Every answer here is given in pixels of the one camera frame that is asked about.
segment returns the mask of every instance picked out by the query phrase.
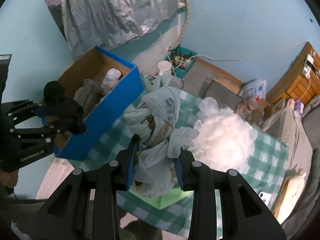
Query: metal bolt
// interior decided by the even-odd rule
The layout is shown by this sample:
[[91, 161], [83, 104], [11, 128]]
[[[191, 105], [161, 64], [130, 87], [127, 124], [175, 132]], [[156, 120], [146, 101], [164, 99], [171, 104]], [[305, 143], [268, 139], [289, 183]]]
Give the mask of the metal bolt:
[[200, 161], [193, 161], [193, 162], [192, 162], [192, 165], [193, 165], [194, 167], [200, 167], [200, 166], [201, 166], [201, 162], [200, 162]]
[[237, 175], [238, 175], [238, 171], [236, 171], [236, 170], [234, 170], [234, 169], [231, 169], [231, 170], [229, 170], [229, 174], [230, 174], [231, 176], [237, 176]]
[[82, 170], [80, 168], [76, 168], [73, 170], [72, 173], [73, 173], [73, 175], [79, 175], [79, 174], [81, 174], [81, 172], [82, 172]]
[[113, 161], [109, 162], [109, 165], [110, 165], [111, 167], [118, 166], [118, 164], [119, 164], [119, 162], [116, 161], [116, 160], [113, 160]]

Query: wooden headboard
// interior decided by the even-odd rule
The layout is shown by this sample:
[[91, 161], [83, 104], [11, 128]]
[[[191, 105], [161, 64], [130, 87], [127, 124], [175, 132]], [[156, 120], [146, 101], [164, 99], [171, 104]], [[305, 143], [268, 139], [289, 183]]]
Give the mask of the wooden headboard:
[[271, 105], [281, 98], [293, 98], [297, 100], [301, 97], [302, 103], [306, 105], [315, 95], [320, 95], [320, 81], [316, 74], [311, 71], [310, 80], [302, 74], [308, 54], [313, 57], [313, 65], [316, 70], [320, 69], [320, 57], [311, 44], [307, 42], [290, 69], [267, 94], [266, 99]]

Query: table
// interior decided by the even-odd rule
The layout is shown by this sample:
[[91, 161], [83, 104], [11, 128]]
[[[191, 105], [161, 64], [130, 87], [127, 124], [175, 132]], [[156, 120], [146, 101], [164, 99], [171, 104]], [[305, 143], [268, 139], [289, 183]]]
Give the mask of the table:
[[[136, 107], [141, 97], [146, 93], [143, 92], [132, 103], [132, 106]], [[197, 120], [196, 113], [199, 111], [198, 106], [202, 99], [183, 90], [180, 90], [180, 98], [181, 105], [176, 128], [193, 127], [194, 122]], [[126, 149], [131, 137], [132, 134], [126, 125], [123, 115], [121, 115], [83, 161], [70, 160], [70, 163], [75, 168], [81, 168], [84, 171], [97, 169], [106, 162], [115, 159], [119, 151]], [[272, 193], [272, 198], [268, 205], [270, 209], [289, 166], [288, 149], [284, 143], [277, 141], [261, 130], [258, 130], [258, 137], [254, 144], [254, 154], [249, 157], [242, 175], [257, 193], [260, 191]], [[119, 191], [117, 193], [117, 202], [120, 207], [130, 214], [157, 228], [179, 236], [188, 237], [193, 193], [162, 210], [149, 205], [130, 192]], [[222, 220], [218, 190], [216, 190], [216, 203], [217, 239], [220, 239], [222, 238]]]

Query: human hand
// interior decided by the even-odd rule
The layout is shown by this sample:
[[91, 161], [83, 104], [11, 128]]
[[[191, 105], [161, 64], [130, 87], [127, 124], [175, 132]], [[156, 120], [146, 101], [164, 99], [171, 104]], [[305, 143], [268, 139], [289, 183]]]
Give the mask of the human hand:
[[8, 188], [13, 188], [18, 182], [18, 172], [19, 170], [13, 172], [5, 172], [0, 170], [0, 182], [3, 186]]

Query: floor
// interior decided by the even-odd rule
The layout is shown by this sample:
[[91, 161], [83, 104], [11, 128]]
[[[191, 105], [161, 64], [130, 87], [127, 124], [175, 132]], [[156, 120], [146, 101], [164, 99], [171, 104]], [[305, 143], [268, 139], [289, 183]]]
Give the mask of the floor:
[[[234, 84], [234, 82], [228, 80], [225, 76], [217, 73], [216, 71], [201, 65], [196, 62], [194, 66], [190, 69], [188, 74], [185, 76], [184, 90], [193, 95], [202, 97], [208, 88], [212, 80], [224, 85], [229, 90], [237, 93], [239, 91], [239, 86]], [[55, 158], [49, 168], [42, 185], [36, 196], [37, 199], [47, 199], [55, 191], [55, 189], [60, 185], [60, 183], [73, 171], [72, 165], [66, 159]], [[94, 199], [94, 194], [91, 194], [90, 199]], [[127, 214], [120, 222], [120, 226], [123, 228], [128, 223], [137, 218], [131, 214]], [[185, 238], [171, 233], [163, 231], [164, 240], [183, 240]]]

